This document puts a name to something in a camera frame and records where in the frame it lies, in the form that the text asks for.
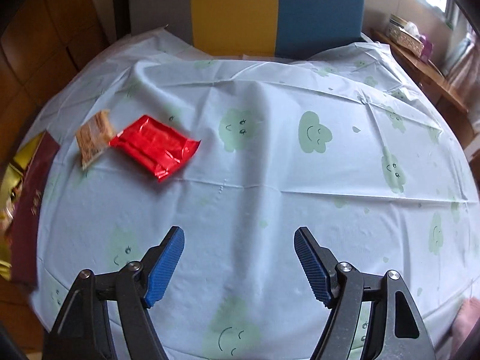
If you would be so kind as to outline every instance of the red snack package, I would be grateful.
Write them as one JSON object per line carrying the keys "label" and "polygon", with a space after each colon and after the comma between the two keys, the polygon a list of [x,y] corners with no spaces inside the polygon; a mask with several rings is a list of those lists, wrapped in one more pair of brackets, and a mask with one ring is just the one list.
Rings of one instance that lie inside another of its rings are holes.
{"label": "red snack package", "polygon": [[143,115],[109,143],[141,163],[159,181],[180,169],[195,154],[199,144],[200,141],[188,139],[148,115]]}

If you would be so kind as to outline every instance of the table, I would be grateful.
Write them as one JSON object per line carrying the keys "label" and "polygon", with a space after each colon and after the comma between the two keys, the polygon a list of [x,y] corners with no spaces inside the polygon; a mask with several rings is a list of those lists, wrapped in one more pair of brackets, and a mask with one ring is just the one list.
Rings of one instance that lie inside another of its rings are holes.
{"label": "table", "polygon": [[397,45],[381,32],[371,29],[371,35],[374,41],[390,45],[392,54],[396,57],[398,63],[409,73],[412,80],[422,91],[423,87],[428,85],[447,99],[457,110],[463,114],[468,113],[469,110],[465,107],[461,96],[435,68],[420,61],[410,50]]}
{"label": "table", "polygon": [[[150,311],[170,359],[309,358],[328,310],[294,251],[307,226],[358,269],[401,273],[441,344],[458,300],[480,293],[480,203],[452,132],[384,46],[280,64],[198,57],[161,28],[126,42],[48,102],[25,137],[47,128],[61,144],[30,298],[47,329],[81,269],[117,271],[175,225],[185,249]],[[200,147],[162,183],[114,148],[84,173],[74,133],[101,109],[118,131],[148,114]],[[109,318],[126,360],[114,305]]]}

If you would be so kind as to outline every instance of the tissue box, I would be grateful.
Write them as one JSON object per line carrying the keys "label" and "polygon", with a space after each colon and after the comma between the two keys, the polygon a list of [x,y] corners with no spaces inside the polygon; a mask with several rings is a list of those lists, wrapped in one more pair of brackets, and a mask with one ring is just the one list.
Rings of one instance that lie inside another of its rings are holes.
{"label": "tissue box", "polygon": [[420,58],[424,45],[420,40],[411,36],[403,28],[390,23],[387,30],[388,37],[397,45],[409,49],[417,58]]}

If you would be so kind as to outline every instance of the chair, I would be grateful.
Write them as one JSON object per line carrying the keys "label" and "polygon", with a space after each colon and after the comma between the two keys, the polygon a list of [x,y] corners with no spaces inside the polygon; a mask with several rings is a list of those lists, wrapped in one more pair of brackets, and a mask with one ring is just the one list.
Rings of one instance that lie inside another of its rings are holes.
{"label": "chair", "polygon": [[132,35],[168,30],[212,55],[306,59],[361,39],[364,0],[129,0]]}

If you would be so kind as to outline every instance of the metal screw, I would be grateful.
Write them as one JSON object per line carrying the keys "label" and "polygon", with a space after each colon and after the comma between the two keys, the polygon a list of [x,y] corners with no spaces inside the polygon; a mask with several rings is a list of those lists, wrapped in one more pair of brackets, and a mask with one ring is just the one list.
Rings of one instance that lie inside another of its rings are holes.
{"label": "metal screw", "polygon": [[84,269],[83,271],[80,271],[78,276],[80,276],[82,279],[88,279],[91,274],[92,271],[90,271],[90,269]]}
{"label": "metal screw", "polygon": [[342,272],[350,272],[352,270],[352,266],[348,262],[341,262],[338,266]]}
{"label": "metal screw", "polygon": [[138,271],[142,265],[139,261],[132,261],[128,263],[128,270],[129,271]]}
{"label": "metal screw", "polygon": [[400,274],[392,269],[391,271],[388,271],[388,277],[392,280],[398,280],[400,278]]}

